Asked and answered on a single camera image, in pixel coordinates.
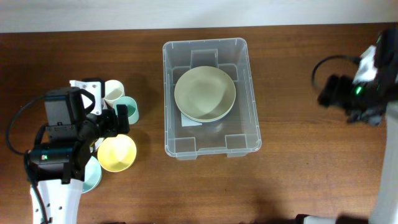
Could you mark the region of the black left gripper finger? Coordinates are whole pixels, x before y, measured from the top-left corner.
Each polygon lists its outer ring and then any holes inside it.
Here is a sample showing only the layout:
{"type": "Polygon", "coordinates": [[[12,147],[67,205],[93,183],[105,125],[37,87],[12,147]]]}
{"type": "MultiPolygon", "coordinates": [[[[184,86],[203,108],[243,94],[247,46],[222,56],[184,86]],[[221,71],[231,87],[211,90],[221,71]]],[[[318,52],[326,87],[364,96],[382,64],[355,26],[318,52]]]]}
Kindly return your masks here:
{"type": "Polygon", "coordinates": [[[128,134],[130,131],[128,121],[128,108],[126,105],[116,105],[118,112],[118,133],[128,134]]]}
{"type": "Polygon", "coordinates": [[[101,90],[101,96],[105,96],[105,81],[102,78],[94,77],[94,78],[83,78],[83,82],[86,83],[96,83],[99,84],[101,90]]]}

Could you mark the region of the cream plate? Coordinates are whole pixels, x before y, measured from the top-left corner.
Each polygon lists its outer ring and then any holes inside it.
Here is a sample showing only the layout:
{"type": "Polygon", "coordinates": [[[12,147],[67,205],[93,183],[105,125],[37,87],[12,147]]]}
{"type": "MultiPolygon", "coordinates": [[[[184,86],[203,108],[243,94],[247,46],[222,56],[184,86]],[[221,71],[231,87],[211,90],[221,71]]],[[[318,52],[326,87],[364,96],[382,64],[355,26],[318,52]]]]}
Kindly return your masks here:
{"type": "Polygon", "coordinates": [[[195,67],[178,79],[174,100],[186,117],[209,123],[231,111],[236,87],[232,78],[219,68],[195,67]]]}

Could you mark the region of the cream cup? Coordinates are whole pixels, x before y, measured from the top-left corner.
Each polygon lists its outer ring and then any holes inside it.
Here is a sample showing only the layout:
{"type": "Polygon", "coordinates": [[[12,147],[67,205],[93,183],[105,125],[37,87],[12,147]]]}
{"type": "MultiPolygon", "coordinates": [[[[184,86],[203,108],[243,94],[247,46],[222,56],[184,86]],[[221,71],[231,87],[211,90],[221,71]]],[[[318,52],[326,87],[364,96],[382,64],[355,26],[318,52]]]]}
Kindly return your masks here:
{"type": "Polygon", "coordinates": [[[104,101],[113,107],[116,100],[125,96],[124,85],[118,80],[108,80],[105,83],[104,101]]]}

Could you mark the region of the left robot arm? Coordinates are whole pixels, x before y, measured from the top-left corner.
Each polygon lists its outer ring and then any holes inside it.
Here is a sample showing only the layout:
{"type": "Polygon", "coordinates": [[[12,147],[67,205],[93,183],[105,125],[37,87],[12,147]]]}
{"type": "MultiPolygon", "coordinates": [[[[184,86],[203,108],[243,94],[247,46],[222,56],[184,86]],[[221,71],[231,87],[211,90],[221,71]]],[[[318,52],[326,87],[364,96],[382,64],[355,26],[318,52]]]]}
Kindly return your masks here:
{"type": "Polygon", "coordinates": [[[126,106],[94,111],[104,96],[100,78],[85,78],[44,96],[47,123],[38,130],[33,149],[24,153],[34,223],[76,223],[91,148],[99,138],[129,132],[126,106]]]}

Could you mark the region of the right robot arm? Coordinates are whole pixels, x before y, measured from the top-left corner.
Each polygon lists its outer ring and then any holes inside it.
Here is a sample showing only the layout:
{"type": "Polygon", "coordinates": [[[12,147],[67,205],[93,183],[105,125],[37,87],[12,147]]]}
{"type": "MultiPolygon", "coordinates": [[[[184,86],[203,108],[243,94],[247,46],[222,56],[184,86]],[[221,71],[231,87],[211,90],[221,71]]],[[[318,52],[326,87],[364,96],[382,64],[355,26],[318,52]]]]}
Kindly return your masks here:
{"type": "Polygon", "coordinates": [[[379,33],[376,44],[358,57],[343,56],[358,66],[354,77],[331,75],[320,89],[318,104],[345,111],[349,124],[386,122],[386,148],[377,202],[369,218],[299,214],[295,223],[397,223],[397,28],[379,33]]]}

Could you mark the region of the mint green cup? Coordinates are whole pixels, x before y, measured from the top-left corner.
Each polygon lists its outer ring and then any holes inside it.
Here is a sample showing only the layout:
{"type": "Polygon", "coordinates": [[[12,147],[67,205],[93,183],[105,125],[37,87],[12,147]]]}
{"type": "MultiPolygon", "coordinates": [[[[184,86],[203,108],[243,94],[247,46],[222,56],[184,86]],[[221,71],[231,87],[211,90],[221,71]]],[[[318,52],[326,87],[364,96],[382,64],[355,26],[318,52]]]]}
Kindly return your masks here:
{"type": "Polygon", "coordinates": [[[113,108],[116,110],[116,113],[118,113],[117,105],[127,106],[127,116],[130,125],[136,124],[138,122],[139,110],[135,99],[129,96],[122,96],[117,99],[113,104],[113,108]]]}

